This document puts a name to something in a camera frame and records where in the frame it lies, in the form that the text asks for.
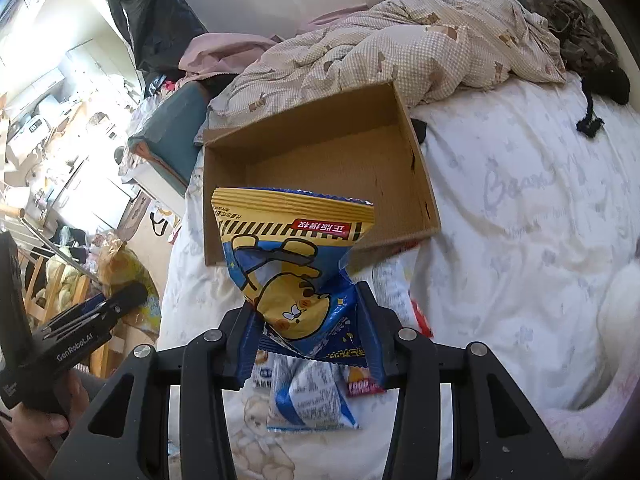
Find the left hand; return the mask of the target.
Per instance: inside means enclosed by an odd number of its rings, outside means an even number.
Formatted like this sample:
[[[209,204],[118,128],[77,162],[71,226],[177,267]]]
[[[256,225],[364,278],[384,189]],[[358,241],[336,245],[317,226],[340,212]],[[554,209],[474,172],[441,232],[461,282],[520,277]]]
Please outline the left hand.
[[[43,413],[25,408],[23,404],[18,404],[11,413],[9,434],[43,476],[56,454],[50,439],[73,429],[90,403],[88,392],[74,370],[67,374],[66,387],[70,394],[70,414],[67,416]]]

